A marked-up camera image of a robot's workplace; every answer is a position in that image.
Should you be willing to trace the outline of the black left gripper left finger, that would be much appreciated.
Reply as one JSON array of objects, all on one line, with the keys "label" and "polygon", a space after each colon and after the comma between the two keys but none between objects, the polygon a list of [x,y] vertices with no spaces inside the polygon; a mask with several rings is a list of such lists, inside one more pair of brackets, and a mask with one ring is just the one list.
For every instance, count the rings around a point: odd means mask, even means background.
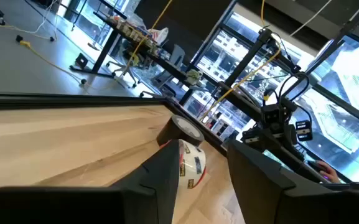
[{"label": "black left gripper left finger", "polygon": [[179,141],[109,187],[0,187],[0,223],[171,223]]}]

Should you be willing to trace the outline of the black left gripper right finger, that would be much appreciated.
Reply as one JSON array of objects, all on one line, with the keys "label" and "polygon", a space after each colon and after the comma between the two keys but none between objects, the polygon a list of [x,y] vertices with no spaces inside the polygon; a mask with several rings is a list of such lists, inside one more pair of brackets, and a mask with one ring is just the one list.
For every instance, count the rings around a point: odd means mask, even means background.
[{"label": "black left gripper right finger", "polygon": [[359,184],[318,184],[233,140],[227,159],[246,223],[359,223]]}]

